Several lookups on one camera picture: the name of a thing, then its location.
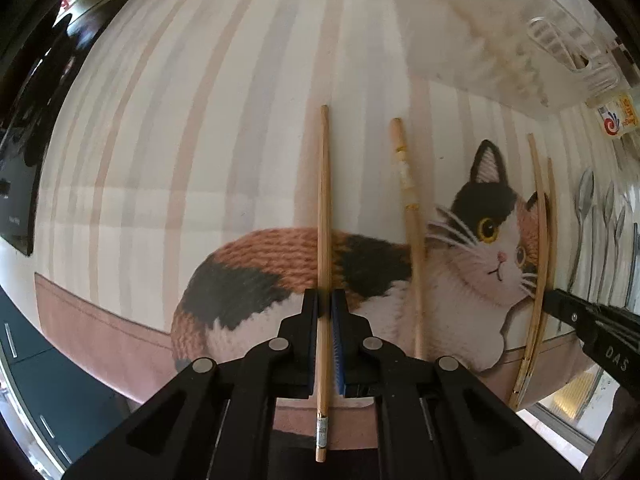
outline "curved stick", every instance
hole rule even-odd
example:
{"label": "curved stick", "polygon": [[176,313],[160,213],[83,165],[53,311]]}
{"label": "curved stick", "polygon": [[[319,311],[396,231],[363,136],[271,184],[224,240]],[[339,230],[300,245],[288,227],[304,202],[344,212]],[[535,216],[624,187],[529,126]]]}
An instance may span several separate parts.
{"label": "curved stick", "polygon": [[533,300],[533,309],[531,311],[531,321],[529,322],[529,331],[527,332],[527,343],[524,349],[520,370],[513,385],[513,391],[509,398],[509,406],[514,410],[518,406],[520,399],[520,391],[524,386],[530,364],[532,362],[534,346],[540,331],[540,322],[542,318],[542,300],[546,286],[546,272],[548,266],[548,244],[546,234],[546,204],[545,189],[542,182],[542,168],[540,168],[540,160],[538,158],[538,149],[536,147],[536,139],[533,134],[527,136],[529,148],[531,150],[531,158],[533,163],[533,175],[536,183],[536,193],[538,194],[538,278],[536,282],[536,297]]}
{"label": "curved stick", "polygon": [[[558,203],[557,195],[556,195],[556,178],[554,177],[554,165],[551,157],[547,158],[547,176],[549,180],[549,260],[548,260],[548,269],[546,273],[546,288],[552,289],[554,288],[554,282],[556,280],[556,263],[558,262]],[[520,393],[518,394],[518,402],[516,404],[516,410],[520,408],[520,404],[522,403],[522,399],[524,398],[524,394],[529,387],[529,381],[533,376],[533,372],[536,368],[536,361],[538,360],[538,355],[540,354],[540,348],[542,346],[542,341],[545,338],[545,330],[546,330],[546,322],[548,321],[548,314],[546,312],[542,313],[540,317],[540,326],[538,327],[538,334],[536,335],[536,341],[533,345],[533,352],[531,354],[531,362],[529,364],[529,369],[525,375],[524,384],[520,389]]]}

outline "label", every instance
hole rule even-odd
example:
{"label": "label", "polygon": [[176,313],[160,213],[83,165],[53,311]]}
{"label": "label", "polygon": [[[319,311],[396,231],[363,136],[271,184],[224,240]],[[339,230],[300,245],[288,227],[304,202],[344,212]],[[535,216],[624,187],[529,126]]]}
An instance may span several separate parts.
{"label": "label", "polygon": [[598,107],[598,115],[607,137],[621,137],[638,127],[634,104],[628,94],[619,94]]}
{"label": "label", "polygon": [[607,348],[607,352],[605,353],[605,357],[607,359],[610,359],[613,364],[620,368],[621,372],[626,372],[626,367],[629,364],[629,359],[624,356],[621,359],[620,352],[615,352],[613,346],[609,345],[609,348]]}
{"label": "label", "polygon": [[414,187],[414,181],[411,180],[409,164],[406,160],[398,161],[398,169],[400,170],[400,185],[403,189],[411,189]]}
{"label": "label", "polygon": [[328,419],[319,416],[316,420],[316,447],[326,447],[326,427]]}

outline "metal spoon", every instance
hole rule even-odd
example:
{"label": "metal spoon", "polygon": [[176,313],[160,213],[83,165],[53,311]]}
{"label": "metal spoon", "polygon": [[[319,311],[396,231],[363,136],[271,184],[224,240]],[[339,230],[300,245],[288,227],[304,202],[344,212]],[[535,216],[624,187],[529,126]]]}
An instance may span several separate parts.
{"label": "metal spoon", "polygon": [[633,253],[631,256],[631,268],[629,269],[629,282],[626,284],[625,308],[631,310],[631,290],[634,288],[636,267],[638,266],[638,222],[634,222]]}
{"label": "metal spoon", "polygon": [[[569,277],[569,283],[567,290],[572,292],[575,285],[575,277],[578,273],[578,264],[580,263],[580,254],[582,253],[582,240],[584,238],[584,221],[591,211],[591,205],[593,205],[593,192],[595,190],[595,179],[593,176],[593,170],[587,168],[580,177],[580,184],[575,192],[574,206],[575,215],[578,217],[578,248],[575,252],[574,268],[571,271]],[[559,334],[562,328],[562,321],[558,321],[558,328],[556,333]]]}
{"label": "metal spoon", "polygon": [[602,209],[602,215],[604,219],[604,227],[606,230],[606,238],[604,245],[604,259],[602,261],[602,273],[600,274],[600,284],[598,285],[598,295],[596,296],[596,302],[600,302],[600,297],[602,295],[602,286],[604,285],[604,276],[607,272],[607,256],[609,256],[609,234],[611,229],[609,228],[611,225],[611,218],[613,217],[613,206],[614,206],[614,185],[613,182],[609,184],[609,189],[607,189],[607,196],[604,199],[604,208]]}
{"label": "metal spoon", "polygon": [[636,244],[636,266],[634,268],[631,298],[629,300],[628,307],[626,308],[631,312],[636,311],[636,304],[638,303],[638,269],[640,268],[640,263],[638,263],[638,260],[640,259],[640,232],[636,234],[636,240],[634,243]]}
{"label": "metal spoon", "polygon": [[591,265],[589,265],[589,286],[587,287],[587,301],[591,301],[591,285],[596,273],[596,246],[598,245],[598,232],[600,231],[600,207],[597,202],[591,207]]}
{"label": "metal spoon", "polygon": [[616,220],[616,227],[613,233],[613,243],[615,247],[615,257],[613,265],[613,276],[611,277],[611,288],[609,289],[609,300],[607,304],[611,304],[611,298],[613,297],[613,289],[616,286],[616,278],[618,276],[618,257],[620,256],[620,238],[622,238],[622,229],[625,227],[626,207],[620,210],[618,220]]}

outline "cat illustration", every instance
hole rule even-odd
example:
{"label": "cat illustration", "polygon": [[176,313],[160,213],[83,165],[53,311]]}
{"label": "cat illustration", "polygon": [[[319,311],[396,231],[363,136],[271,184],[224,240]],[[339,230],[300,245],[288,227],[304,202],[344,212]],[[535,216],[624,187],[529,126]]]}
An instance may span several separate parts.
{"label": "cat illustration", "polygon": [[[528,202],[508,184],[498,148],[484,140],[469,181],[441,221],[428,222],[425,346],[428,360],[453,355],[480,372],[504,352],[507,313],[532,297],[538,260],[537,197]],[[316,228],[274,228],[230,242],[198,266],[171,328],[178,369],[207,355],[242,357],[274,337],[280,321],[300,311],[316,286]],[[334,287],[367,317],[375,335],[410,352],[414,338],[408,246],[334,232]]]}

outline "bamboo stick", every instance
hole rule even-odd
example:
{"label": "bamboo stick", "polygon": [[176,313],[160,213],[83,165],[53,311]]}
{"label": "bamboo stick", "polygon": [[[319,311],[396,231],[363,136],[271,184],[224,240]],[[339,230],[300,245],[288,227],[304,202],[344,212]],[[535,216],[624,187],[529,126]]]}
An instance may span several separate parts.
{"label": "bamboo stick", "polygon": [[412,286],[415,297],[415,335],[414,355],[418,359],[425,359],[424,354],[424,298],[422,294],[422,280],[424,267],[424,237],[422,222],[418,208],[418,195],[412,179],[411,168],[406,152],[404,125],[402,119],[395,118],[389,123],[389,134],[398,159],[402,200],[404,202],[404,222],[406,238],[411,249]]}
{"label": "bamboo stick", "polygon": [[536,139],[533,134],[527,136],[529,141],[529,149],[531,150],[531,158],[533,163],[533,175],[536,183],[536,192],[538,194],[538,277],[536,279],[536,295],[533,300],[533,309],[531,311],[531,321],[529,322],[529,331],[527,332],[527,342],[524,349],[520,370],[516,377],[513,391],[509,398],[509,407],[514,410],[518,406],[518,397],[524,385],[527,371],[533,356],[534,345],[538,338],[540,328],[540,320],[542,317],[542,301],[545,293],[546,270],[548,267],[548,240],[546,232],[546,205],[545,205],[545,188],[542,181],[542,168],[540,167],[540,158],[538,157],[538,149],[536,147]]}
{"label": "bamboo stick", "polygon": [[[551,157],[548,157],[546,160],[547,170],[546,174],[549,180],[549,263],[546,272],[546,290],[551,290],[554,288],[554,282],[556,280],[556,263],[558,257],[558,203],[557,203],[557,195],[556,195],[556,178],[554,176],[554,165]],[[533,372],[536,369],[536,361],[538,360],[538,355],[540,354],[540,347],[542,346],[542,341],[545,338],[545,330],[546,330],[546,322],[548,319],[548,314],[546,312],[542,313],[540,318],[540,326],[538,328],[538,335],[536,336],[536,341],[533,345],[533,353],[531,355],[531,362],[529,364],[529,369],[527,370],[527,375],[524,379],[524,384],[520,389],[520,393],[518,394],[518,403],[516,405],[516,411],[520,408],[522,403],[522,399],[529,387],[529,381],[533,376]]]}
{"label": "bamboo stick", "polygon": [[329,294],[332,288],[332,203],[331,160],[329,155],[329,107],[320,108],[320,164],[318,178],[318,292],[320,316],[316,338],[316,384],[318,417],[316,419],[316,462],[326,459],[329,402],[332,396],[332,332]]}

